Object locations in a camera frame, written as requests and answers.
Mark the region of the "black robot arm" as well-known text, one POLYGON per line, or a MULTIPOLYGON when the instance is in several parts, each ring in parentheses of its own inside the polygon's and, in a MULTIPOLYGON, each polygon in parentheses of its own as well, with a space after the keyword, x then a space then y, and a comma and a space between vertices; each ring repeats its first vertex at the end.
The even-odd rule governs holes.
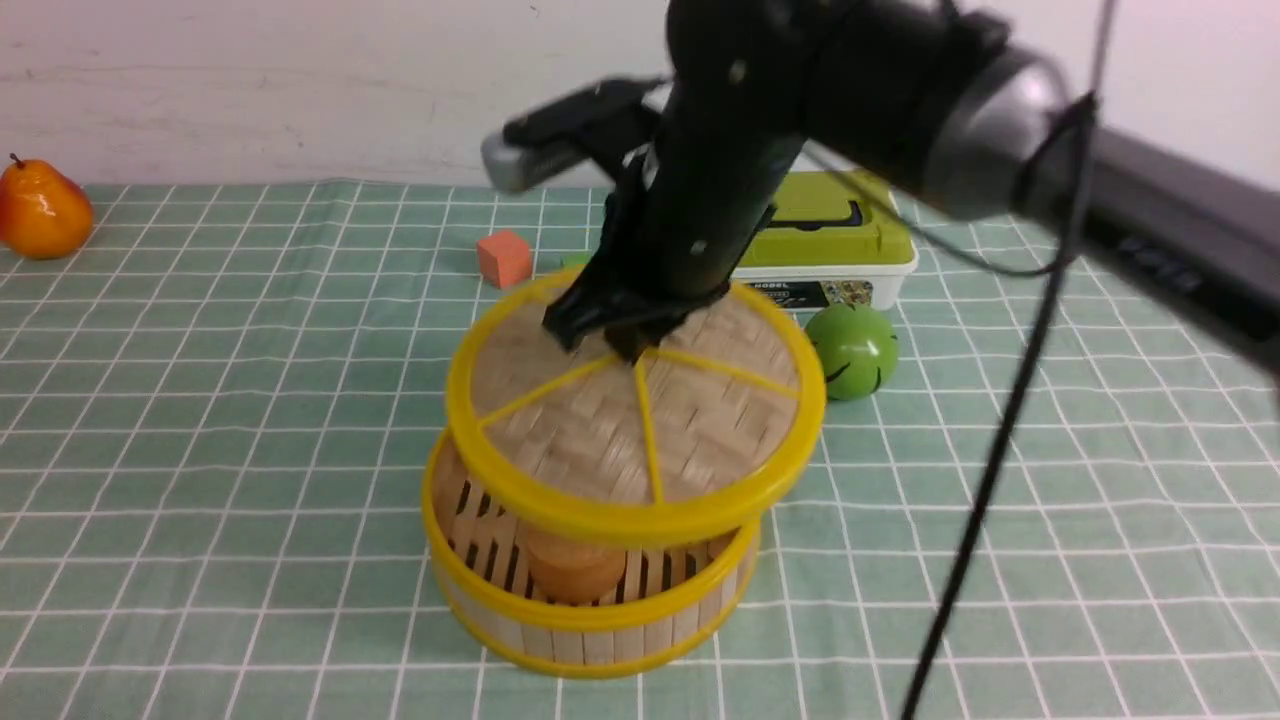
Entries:
POLYGON ((1085 117, 1062 72, 982 12, 905 1, 673 1, 654 78, 570 97, 643 115, 655 173, 618 178, 614 237, 556 300, 564 348, 658 345, 727 288, 805 142, 957 220, 1018 215, 1277 373, 1277 193, 1085 117))

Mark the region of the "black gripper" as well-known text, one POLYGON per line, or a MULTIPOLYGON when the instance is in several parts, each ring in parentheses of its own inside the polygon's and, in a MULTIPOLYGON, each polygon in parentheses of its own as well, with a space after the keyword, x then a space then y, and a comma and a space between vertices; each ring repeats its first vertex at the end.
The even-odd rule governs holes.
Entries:
POLYGON ((677 79, 666 106, 644 102, 654 79, 599 79, 594 105, 646 141, 620 177, 585 288, 547 306, 541 325, 566 351, 603 333, 635 365, 699 307, 719 297, 803 146, 791 94, 748 81, 677 79))

